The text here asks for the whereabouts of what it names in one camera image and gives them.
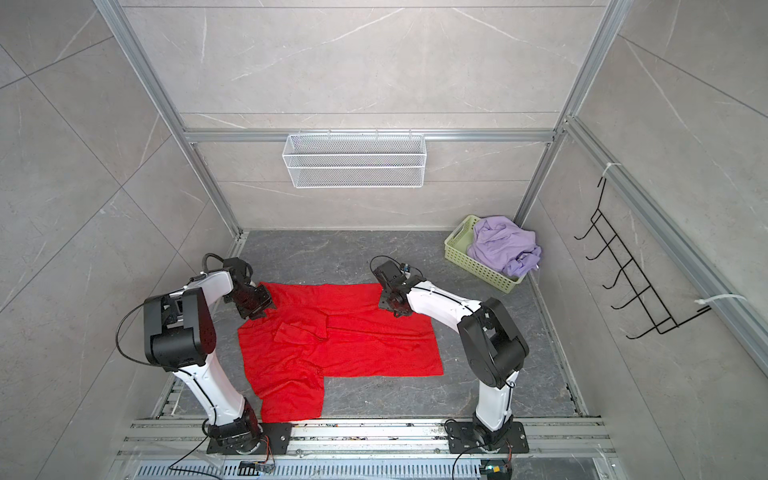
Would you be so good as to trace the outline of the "red t-shirt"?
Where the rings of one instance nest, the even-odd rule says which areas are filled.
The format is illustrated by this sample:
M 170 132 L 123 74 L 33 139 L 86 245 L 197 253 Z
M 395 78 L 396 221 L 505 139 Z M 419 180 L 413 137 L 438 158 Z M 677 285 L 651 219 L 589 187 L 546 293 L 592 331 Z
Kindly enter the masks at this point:
M 273 305 L 238 330 L 265 423 L 316 419 L 326 378 L 443 374 L 432 320 L 379 306 L 378 284 L 266 284 Z

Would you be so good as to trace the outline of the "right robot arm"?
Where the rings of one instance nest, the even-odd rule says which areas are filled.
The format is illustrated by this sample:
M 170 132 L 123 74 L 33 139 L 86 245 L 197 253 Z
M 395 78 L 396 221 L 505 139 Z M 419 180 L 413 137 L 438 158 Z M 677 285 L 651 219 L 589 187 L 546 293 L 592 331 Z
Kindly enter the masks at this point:
M 511 400 L 530 349 L 500 300 L 471 300 L 419 277 L 380 282 L 379 306 L 395 316 L 421 314 L 455 331 L 479 382 L 478 403 L 461 450 L 495 451 L 518 439 Z

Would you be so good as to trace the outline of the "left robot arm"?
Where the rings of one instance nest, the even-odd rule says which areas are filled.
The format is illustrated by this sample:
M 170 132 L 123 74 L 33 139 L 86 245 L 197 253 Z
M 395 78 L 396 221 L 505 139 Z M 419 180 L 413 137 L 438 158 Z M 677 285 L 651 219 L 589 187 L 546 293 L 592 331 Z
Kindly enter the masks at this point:
M 181 289 L 142 304 L 146 363 L 173 373 L 193 393 L 205 409 L 203 430 L 215 452 L 250 454 L 266 445 L 253 408 L 219 362 L 210 311 L 222 298 L 241 305 L 252 300 L 254 293 L 254 286 L 218 270 L 202 273 Z

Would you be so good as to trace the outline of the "green plastic basket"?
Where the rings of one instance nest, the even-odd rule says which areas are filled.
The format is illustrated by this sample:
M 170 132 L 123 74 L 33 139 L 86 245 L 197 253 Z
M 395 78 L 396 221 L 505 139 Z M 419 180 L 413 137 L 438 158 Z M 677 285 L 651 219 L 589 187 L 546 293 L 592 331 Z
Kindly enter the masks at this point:
M 467 254 L 469 247 L 474 243 L 474 226 L 479 220 L 476 215 L 468 215 L 444 240 L 445 259 L 497 290 L 505 294 L 510 293 L 523 282 L 525 275 L 519 278 L 507 277 Z

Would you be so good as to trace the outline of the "purple t-shirt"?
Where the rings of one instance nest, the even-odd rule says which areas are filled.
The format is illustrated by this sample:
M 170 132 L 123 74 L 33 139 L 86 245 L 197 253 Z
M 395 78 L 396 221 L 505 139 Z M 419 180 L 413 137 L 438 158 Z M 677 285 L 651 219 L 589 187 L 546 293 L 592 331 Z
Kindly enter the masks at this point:
M 504 216 L 481 218 L 473 227 L 467 255 L 508 278 L 518 279 L 539 267 L 542 248 L 536 233 Z

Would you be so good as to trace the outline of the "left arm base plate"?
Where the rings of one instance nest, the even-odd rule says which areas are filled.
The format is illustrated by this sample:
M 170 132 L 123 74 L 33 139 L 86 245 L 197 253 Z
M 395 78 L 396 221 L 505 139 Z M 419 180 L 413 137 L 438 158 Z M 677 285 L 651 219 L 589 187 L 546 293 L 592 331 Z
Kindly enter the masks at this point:
M 235 422 L 209 430 L 208 454 L 222 455 L 284 455 L 290 442 L 291 423 L 260 423 L 257 429 Z

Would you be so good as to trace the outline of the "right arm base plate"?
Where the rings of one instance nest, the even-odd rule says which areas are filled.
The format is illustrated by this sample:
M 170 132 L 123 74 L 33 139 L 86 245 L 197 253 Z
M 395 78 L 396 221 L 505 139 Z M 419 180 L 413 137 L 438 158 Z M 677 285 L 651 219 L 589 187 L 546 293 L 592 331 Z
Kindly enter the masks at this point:
M 443 423 L 452 454 L 530 452 L 527 434 L 520 422 L 507 421 L 500 430 L 490 431 L 482 423 L 448 419 Z

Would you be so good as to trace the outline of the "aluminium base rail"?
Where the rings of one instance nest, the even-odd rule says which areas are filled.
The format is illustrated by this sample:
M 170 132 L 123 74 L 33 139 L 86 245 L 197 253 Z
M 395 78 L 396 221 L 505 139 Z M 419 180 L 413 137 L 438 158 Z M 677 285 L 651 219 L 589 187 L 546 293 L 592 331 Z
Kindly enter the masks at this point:
M 209 453 L 194 417 L 136 420 L 109 479 L 624 479 L 602 420 L 525 418 L 497 447 L 445 419 L 320 419 L 273 427 L 251 455 Z

